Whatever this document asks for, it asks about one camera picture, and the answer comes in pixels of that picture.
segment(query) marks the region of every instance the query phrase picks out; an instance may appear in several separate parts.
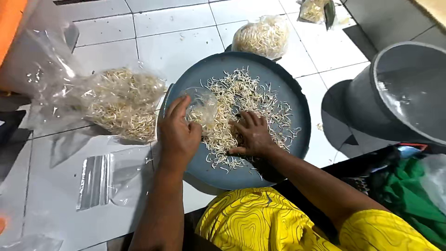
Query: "orange object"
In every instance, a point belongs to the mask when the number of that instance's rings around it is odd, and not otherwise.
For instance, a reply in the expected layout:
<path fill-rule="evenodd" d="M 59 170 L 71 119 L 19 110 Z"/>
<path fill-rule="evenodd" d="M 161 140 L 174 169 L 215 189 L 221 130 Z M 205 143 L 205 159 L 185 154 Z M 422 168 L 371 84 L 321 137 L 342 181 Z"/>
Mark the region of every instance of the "orange object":
<path fill-rule="evenodd" d="M 5 226 L 6 226 L 6 220 L 0 218 L 0 234 L 3 232 Z"/>
<path fill-rule="evenodd" d="M 0 0 L 0 65 L 16 35 L 27 2 L 27 0 Z"/>

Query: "bundle of bean sprouts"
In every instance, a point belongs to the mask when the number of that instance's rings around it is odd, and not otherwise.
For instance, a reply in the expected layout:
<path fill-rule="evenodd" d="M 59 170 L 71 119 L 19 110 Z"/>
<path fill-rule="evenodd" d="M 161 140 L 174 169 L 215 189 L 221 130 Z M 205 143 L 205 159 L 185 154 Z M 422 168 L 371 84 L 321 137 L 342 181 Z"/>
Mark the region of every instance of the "bundle of bean sprouts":
<path fill-rule="evenodd" d="M 202 135 L 210 136 L 215 125 L 217 98 L 209 89 L 200 87 L 187 88 L 184 94 L 191 98 L 186 109 L 186 120 L 201 124 Z"/>
<path fill-rule="evenodd" d="M 127 139 L 155 139 L 155 108 L 165 91 L 164 80 L 120 68 L 92 76 L 86 86 L 81 103 L 89 120 Z"/>
<path fill-rule="evenodd" d="M 259 85 L 259 77 L 252 79 L 248 74 L 248 68 L 236 69 L 233 74 L 224 72 L 226 77 L 212 78 L 207 84 L 202 85 L 217 97 L 217 115 L 213 133 L 209 137 L 203 137 L 204 144 L 211 151 L 206 161 L 211 163 L 214 169 L 219 163 L 227 165 L 228 168 L 219 166 L 227 173 L 246 164 L 243 159 L 226 156 L 231 148 L 243 145 L 242 136 L 228 124 L 230 120 L 239 120 L 236 114 L 240 111 L 250 110 L 258 116 L 265 116 L 271 138 L 288 152 L 293 139 L 301 130 L 299 127 L 292 129 L 289 117 L 293 114 L 290 105 L 277 99 L 275 94 L 277 91 L 271 90 L 271 84 Z"/>
<path fill-rule="evenodd" d="M 232 40 L 232 51 L 252 52 L 269 59 L 283 56 L 288 49 L 289 28 L 282 16 L 262 16 L 257 23 L 242 26 Z"/>

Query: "yellow fabric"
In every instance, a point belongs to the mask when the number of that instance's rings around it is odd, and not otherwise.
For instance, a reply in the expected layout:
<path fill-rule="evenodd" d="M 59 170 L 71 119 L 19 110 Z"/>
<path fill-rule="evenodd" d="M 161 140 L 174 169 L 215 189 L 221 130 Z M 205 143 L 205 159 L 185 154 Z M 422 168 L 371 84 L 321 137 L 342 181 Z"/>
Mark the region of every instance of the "yellow fabric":
<path fill-rule="evenodd" d="M 365 210 L 345 221 L 335 246 L 273 188 L 247 188 L 216 197 L 195 232 L 222 250 L 435 250 L 398 216 Z"/>

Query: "left hand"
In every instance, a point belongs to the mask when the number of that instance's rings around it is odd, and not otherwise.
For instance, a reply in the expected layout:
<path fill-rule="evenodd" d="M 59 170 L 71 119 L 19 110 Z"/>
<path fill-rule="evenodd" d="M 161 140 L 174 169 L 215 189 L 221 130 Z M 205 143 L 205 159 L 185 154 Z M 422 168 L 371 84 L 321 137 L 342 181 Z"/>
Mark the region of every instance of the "left hand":
<path fill-rule="evenodd" d="M 175 166 L 186 170 L 187 164 L 197 152 L 201 140 L 202 128 L 198 123 L 187 125 L 186 108 L 190 103 L 190 96 L 175 99 L 169 106 L 165 117 L 159 117 L 161 139 L 161 159 L 172 160 Z"/>

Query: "hand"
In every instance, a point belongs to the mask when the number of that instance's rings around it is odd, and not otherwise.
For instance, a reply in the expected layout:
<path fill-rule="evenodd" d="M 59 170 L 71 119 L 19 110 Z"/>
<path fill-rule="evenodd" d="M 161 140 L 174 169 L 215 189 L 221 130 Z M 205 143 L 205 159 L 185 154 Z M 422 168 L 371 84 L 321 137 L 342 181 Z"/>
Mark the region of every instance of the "hand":
<path fill-rule="evenodd" d="M 265 117 L 259 118 L 252 111 L 240 114 L 245 119 L 245 125 L 235 121 L 229 123 L 243 135 L 245 146 L 232 148 L 229 150 L 229 154 L 265 157 L 271 150 L 278 148 L 269 135 Z"/>
<path fill-rule="evenodd" d="M 169 106 L 165 117 L 159 117 L 158 126 L 161 138 L 161 159 L 172 160 L 182 171 L 197 152 L 201 140 L 201 125 L 185 120 L 190 96 L 175 99 Z"/>

